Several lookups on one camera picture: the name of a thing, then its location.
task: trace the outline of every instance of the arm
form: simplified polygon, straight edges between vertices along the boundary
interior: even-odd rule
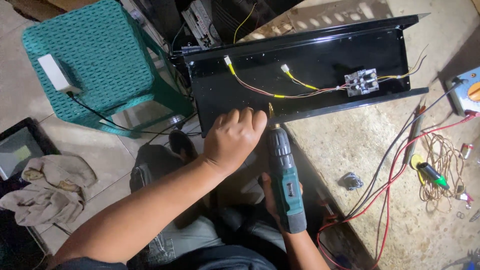
[[[265,172],[262,173],[262,180],[265,193],[265,206],[268,212],[275,218],[282,233],[290,267],[293,270],[330,270],[307,231],[287,233],[283,230],[280,225],[280,217],[276,211],[275,199],[271,187],[272,180]]]
[[[112,263],[131,259],[233,173],[256,146],[265,125],[265,113],[253,114],[250,108],[220,115],[205,138],[204,154],[89,219],[63,244],[50,266],[80,257]]]

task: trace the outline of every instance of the jeans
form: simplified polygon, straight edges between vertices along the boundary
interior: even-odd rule
[[[143,145],[132,169],[131,192],[183,165],[182,159],[170,149],[162,145]],[[252,249],[266,247],[276,252],[265,255],[267,259],[278,253],[285,257],[282,235],[263,205],[210,210],[200,200],[169,223],[127,266],[139,270],[158,269],[190,251],[225,244],[240,244]]]

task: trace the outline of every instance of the forearm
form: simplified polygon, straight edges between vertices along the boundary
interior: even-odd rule
[[[292,270],[329,270],[327,263],[312,242],[307,231],[290,234],[282,232],[288,261]]]
[[[54,263],[79,257],[126,262],[223,179],[200,156],[96,214],[70,236]]]

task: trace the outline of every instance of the battery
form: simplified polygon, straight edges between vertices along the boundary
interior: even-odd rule
[[[462,144],[462,148],[460,150],[460,153],[462,153],[463,159],[466,160],[470,156],[470,153],[472,152],[473,145],[472,144]]]

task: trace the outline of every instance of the teal plastic stool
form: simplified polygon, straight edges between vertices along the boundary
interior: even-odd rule
[[[64,121],[139,136],[100,122],[100,117],[57,92],[37,61],[47,54],[61,63],[82,90],[76,98],[110,120],[111,115],[149,100],[172,110],[132,128],[135,131],[174,115],[193,113],[183,94],[160,77],[147,47],[168,65],[165,52],[114,0],[102,0],[29,27],[22,41],[56,116]]]

